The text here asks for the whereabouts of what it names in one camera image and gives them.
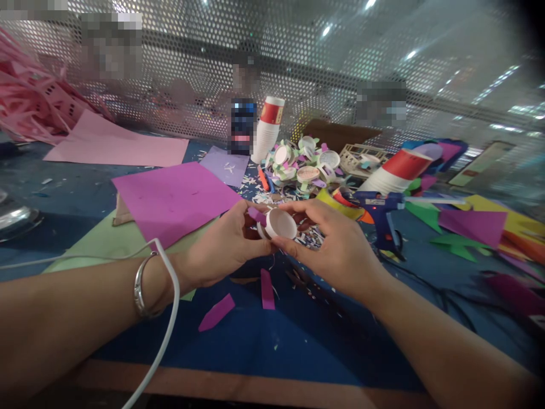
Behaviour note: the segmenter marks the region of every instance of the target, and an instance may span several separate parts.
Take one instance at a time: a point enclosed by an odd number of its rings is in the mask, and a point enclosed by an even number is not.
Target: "silver bangle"
[[[138,271],[136,272],[136,279],[135,279],[135,304],[136,309],[138,310],[138,313],[142,318],[150,319],[155,318],[156,316],[160,315],[163,311],[159,311],[155,314],[152,314],[148,311],[146,308],[146,305],[144,305],[144,298],[142,297],[142,275],[144,274],[144,268],[146,267],[146,264],[148,263],[149,259],[153,256],[158,255],[156,251],[152,251],[151,254],[146,257],[142,264],[140,264],[140,267],[138,268]]]

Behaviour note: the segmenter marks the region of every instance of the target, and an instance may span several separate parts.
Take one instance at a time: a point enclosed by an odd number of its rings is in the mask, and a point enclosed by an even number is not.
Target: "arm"
[[[186,254],[171,254],[181,294],[209,286],[246,260],[271,253],[238,202]],[[218,260],[219,253],[230,256]],[[100,346],[136,324],[133,300],[141,258],[0,283],[0,402],[16,403],[62,376]],[[173,301],[160,256],[142,277],[144,303],[161,311]]]
[[[352,220],[319,201],[281,205],[301,229],[318,224],[326,238],[313,252],[281,237],[273,243],[383,323],[429,394],[442,408],[520,408],[536,378],[507,355],[393,278]]]

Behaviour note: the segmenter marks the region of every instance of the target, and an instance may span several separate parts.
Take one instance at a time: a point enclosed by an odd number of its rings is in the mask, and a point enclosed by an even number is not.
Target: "red and white paper cup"
[[[403,192],[431,162],[433,160],[422,153],[401,149],[373,173],[358,190],[378,191],[383,195]]]
[[[277,97],[267,97],[265,99],[265,105],[263,105],[261,117],[257,124],[253,152],[250,156],[252,162],[260,164],[274,147],[280,130],[285,102],[286,100]]]

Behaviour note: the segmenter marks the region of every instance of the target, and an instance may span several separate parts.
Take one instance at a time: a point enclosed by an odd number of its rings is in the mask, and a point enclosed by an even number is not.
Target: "wooden table edge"
[[[148,365],[90,359],[65,380],[90,389],[134,391]],[[160,366],[150,394],[312,408],[437,408],[425,393]]]

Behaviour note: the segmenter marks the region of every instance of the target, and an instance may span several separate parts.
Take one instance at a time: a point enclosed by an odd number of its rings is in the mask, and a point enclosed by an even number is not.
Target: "perforated metal panel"
[[[371,143],[458,137],[516,149],[467,187],[544,197],[545,78],[516,6],[496,0],[74,0],[67,20],[0,22],[118,122],[225,143],[230,99],[286,99],[281,137],[310,118],[354,124],[358,84],[406,81],[404,128]],[[142,13],[142,75],[86,81],[81,13]]]

